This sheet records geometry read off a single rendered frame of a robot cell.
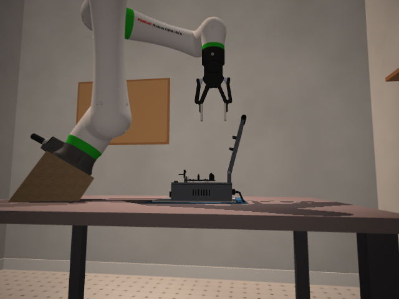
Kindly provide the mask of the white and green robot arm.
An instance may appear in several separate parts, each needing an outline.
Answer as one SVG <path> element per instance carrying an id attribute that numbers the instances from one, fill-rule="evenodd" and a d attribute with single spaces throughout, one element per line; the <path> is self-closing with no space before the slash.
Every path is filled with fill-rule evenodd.
<path id="1" fill-rule="evenodd" d="M 55 137 L 44 139 L 35 133 L 31 139 L 42 144 L 44 151 L 91 176 L 95 161 L 112 138 L 123 135 L 132 122 L 125 71 L 125 39 L 202 57 L 203 66 L 210 62 L 223 66 L 227 30 L 225 23 L 217 17 L 207 18 L 196 31 L 171 26 L 127 8 L 127 0 L 85 0 L 80 15 L 85 26 L 93 32 L 91 106 L 65 143 Z"/>

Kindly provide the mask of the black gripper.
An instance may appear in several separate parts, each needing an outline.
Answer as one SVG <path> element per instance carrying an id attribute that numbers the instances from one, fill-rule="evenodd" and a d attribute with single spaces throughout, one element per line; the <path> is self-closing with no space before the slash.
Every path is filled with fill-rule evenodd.
<path id="1" fill-rule="evenodd" d="M 228 98 L 226 99 L 223 89 L 221 88 L 221 83 L 225 81 L 228 91 Z M 203 121 L 203 102 L 210 88 L 218 88 L 222 99 L 224 101 L 224 120 L 226 121 L 226 112 L 228 112 L 228 104 L 232 103 L 231 89 L 230 89 L 230 78 L 223 77 L 223 66 L 217 62 L 210 62 L 204 65 L 204 77 L 201 79 L 196 79 L 197 88 L 195 95 L 195 103 L 199 105 L 200 120 Z M 201 84 L 204 82 L 206 84 L 201 99 L 199 101 L 199 94 Z"/>

